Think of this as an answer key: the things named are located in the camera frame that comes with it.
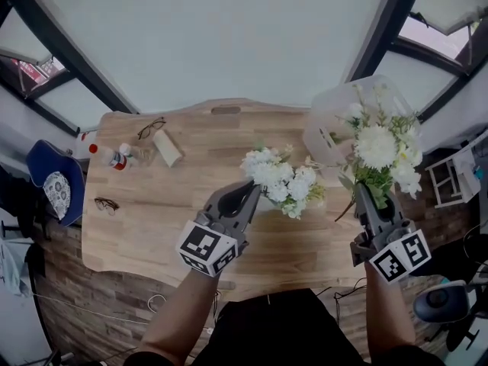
forearm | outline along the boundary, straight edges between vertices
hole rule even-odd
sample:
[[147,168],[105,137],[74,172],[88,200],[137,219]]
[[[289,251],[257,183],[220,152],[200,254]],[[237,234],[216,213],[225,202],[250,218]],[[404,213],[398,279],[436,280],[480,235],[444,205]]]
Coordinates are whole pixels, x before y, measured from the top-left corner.
[[218,277],[191,270],[152,319],[139,351],[157,352],[183,364],[204,328],[218,282]]
[[365,263],[366,320],[368,347],[371,358],[399,345],[412,345],[415,330],[398,283],[388,284],[371,266]]

white marker cube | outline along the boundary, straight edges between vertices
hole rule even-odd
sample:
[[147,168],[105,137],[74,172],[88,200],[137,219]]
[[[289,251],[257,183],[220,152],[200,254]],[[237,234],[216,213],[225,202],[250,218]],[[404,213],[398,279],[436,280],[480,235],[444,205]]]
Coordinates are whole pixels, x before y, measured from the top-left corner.
[[384,280],[394,283],[430,260],[431,255],[421,230],[391,242],[370,263]]
[[215,277],[237,256],[237,240],[188,221],[176,244],[183,262]]

patterned cushion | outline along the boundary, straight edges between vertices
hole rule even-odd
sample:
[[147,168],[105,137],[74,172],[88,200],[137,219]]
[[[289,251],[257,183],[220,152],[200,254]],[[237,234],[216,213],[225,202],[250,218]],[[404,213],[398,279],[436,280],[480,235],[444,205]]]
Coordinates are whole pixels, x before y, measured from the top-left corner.
[[43,189],[58,218],[62,220],[71,203],[71,188],[68,180],[61,172],[53,172],[46,178]]

black-framed eyeglasses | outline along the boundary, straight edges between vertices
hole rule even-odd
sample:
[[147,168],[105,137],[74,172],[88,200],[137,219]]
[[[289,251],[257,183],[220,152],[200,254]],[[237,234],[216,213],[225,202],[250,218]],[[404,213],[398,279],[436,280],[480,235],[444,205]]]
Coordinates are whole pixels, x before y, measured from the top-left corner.
[[115,215],[115,210],[120,208],[117,202],[107,198],[97,197],[95,198],[95,203],[100,211],[106,210],[111,216]]
[[164,117],[156,118],[153,122],[149,125],[144,127],[137,135],[139,136],[139,140],[143,140],[151,134],[151,129],[154,127],[156,130],[161,129],[165,125],[166,121]]

bottle cap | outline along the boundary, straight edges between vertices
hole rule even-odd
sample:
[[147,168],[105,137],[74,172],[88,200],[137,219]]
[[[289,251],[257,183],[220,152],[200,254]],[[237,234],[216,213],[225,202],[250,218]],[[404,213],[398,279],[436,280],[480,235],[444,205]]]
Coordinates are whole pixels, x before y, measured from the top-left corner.
[[91,144],[89,147],[88,147],[88,151],[90,153],[96,153],[98,151],[98,145],[96,144]]
[[122,143],[119,147],[119,152],[124,156],[130,155],[130,145],[128,143]]

